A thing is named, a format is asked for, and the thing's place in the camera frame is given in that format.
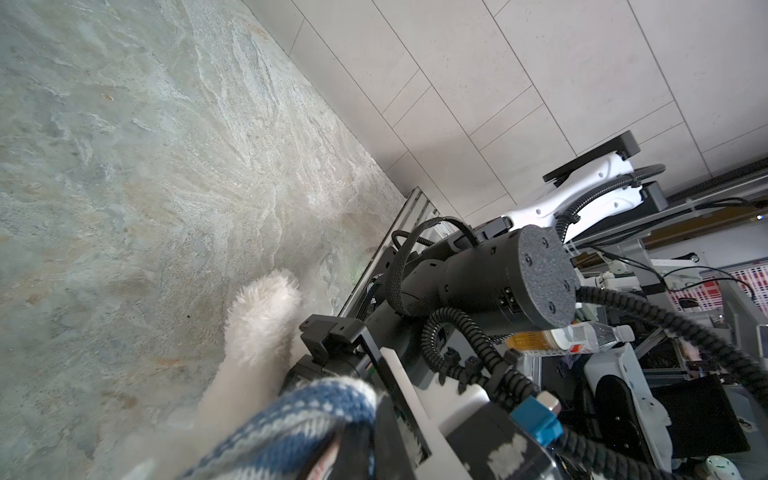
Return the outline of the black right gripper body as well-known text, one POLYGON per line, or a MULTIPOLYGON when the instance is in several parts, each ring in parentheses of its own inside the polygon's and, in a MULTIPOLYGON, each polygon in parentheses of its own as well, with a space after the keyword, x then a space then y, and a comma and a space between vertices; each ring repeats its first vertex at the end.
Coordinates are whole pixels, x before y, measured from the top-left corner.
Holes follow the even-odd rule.
POLYGON ((455 459, 400 360, 376 344, 357 318, 312 315, 300 326, 309 353, 291 367, 281 391, 326 377, 367 382, 383 396, 373 426, 343 426, 326 440, 303 479, 438 479, 455 459))

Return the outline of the white plush teddy bear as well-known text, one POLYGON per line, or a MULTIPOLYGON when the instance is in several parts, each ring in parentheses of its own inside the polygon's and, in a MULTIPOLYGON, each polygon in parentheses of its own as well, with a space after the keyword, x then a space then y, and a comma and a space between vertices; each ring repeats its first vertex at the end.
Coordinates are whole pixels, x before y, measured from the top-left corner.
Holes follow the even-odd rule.
POLYGON ((176 479, 279 395, 301 323, 298 279, 274 270, 242 287, 224 325, 224 358, 189 428, 126 442, 117 479, 176 479))

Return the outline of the blue white striped knit sweater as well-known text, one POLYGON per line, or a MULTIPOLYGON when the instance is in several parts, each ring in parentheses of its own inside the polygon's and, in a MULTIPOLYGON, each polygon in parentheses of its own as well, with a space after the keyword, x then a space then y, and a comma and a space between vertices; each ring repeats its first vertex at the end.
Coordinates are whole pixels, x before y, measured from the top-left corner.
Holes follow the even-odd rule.
POLYGON ((219 443, 182 479, 295 479, 339 428, 373 426, 379 397, 366 382, 327 377, 281 395, 219 443))

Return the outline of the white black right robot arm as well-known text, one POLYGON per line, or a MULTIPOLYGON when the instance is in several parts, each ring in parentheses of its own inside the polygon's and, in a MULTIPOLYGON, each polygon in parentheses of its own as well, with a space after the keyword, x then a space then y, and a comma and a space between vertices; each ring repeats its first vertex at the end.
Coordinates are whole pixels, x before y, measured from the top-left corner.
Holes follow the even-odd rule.
POLYGON ((417 225, 370 290, 383 297, 381 308, 365 318, 314 315, 301 325, 308 354, 289 370, 285 386, 343 374, 378 378, 394 410, 417 428, 403 384, 382 354, 391 348, 406 373, 454 379, 459 393, 479 386, 490 405, 438 443, 424 444, 417 467, 408 467, 394 444, 372 446, 376 478, 486 478, 491 454, 504 446, 521 455, 512 478, 553 473, 547 446, 515 418, 516 412, 532 416, 537 386, 498 353, 484 330, 498 324, 544 331, 571 322, 578 285, 565 252, 570 227, 588 229, 641 202, 643 182, 664 166, 633 167, 638 152, 625 132, 548 173, 552 189, 533 204, 477 228, 456 221, 452 235, 420 253, 413 248, 436 220, 417 225))

